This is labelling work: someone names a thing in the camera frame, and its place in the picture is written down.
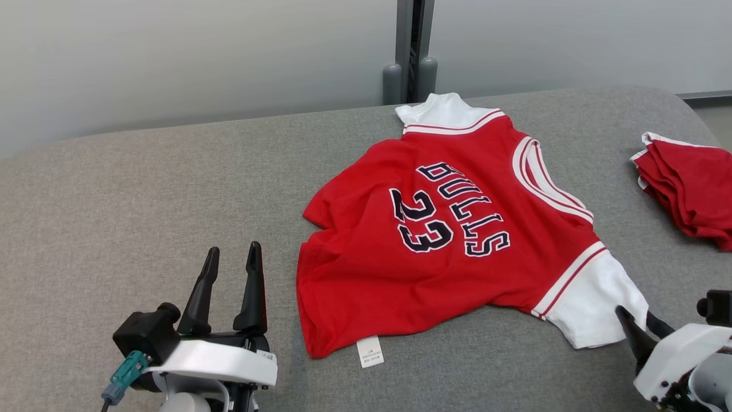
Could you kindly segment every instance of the cable connector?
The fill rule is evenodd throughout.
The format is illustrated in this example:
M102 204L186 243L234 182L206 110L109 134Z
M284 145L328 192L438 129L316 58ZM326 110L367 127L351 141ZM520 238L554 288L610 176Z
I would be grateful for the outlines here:
M132 385L135 379L143 374L143 371L150 365L147 355L139 350L133 350L127 355L124 362L119 365L117 371L109 378L109 386L102 392L102 399L109 405L117 406L124 397L124 392Z

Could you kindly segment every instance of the robotic arm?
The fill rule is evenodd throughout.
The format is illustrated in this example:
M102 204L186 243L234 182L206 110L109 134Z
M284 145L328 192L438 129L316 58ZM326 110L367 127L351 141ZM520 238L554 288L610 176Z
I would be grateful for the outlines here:
M732 411L732 291L710 290L697 311L708 325L674 331L648 313L651 338L622 306L616 314L637 363L635 388L659 410Z
M155 312L133 313L117 329L113 340L127 361L135 359L137 371L123 364L123 372L112 376L102 395L105 408L124 396L126 386L120 383L131 373L138 376L131 383L134 389L165 393L160 412L258 411L253 392L277 383L277 357L264 337L267 317L260 244L252 242L249 249L247 286L234 331L214 334L208 320L218 267L219 249L214 247L182 316L173 304L163 303Z

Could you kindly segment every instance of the basketball jersey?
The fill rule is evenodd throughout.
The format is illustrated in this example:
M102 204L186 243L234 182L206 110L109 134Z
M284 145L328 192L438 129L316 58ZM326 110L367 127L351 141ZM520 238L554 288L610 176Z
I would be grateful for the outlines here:
M549 320L576 348L624 338L617 305L645 328L644 297L592 213L549 178L538 141L454 93L397 115L401 139L374 144L303 214L321 228L297 268L313 358L486 304Z

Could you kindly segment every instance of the clothing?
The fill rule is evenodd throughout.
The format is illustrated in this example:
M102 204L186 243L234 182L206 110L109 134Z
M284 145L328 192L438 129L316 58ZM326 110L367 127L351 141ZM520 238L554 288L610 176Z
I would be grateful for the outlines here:
M373 145L303 214L322 228L297 270L312 357L485 304L549 320L574 347L622 340L617 305L645 327L645 299L592 213L549 178L538 141L455 93L396 110L401 139Z
M732 155L644 133L646 149L631 157L638 185L668 212L689 236L712 238L732 251Z

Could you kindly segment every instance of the floor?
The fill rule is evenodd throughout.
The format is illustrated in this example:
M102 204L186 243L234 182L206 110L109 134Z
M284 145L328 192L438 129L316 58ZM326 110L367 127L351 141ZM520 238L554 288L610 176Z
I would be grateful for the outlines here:
M696 114L706 123L725 149L732 152L732 104L727 103L690 103Z

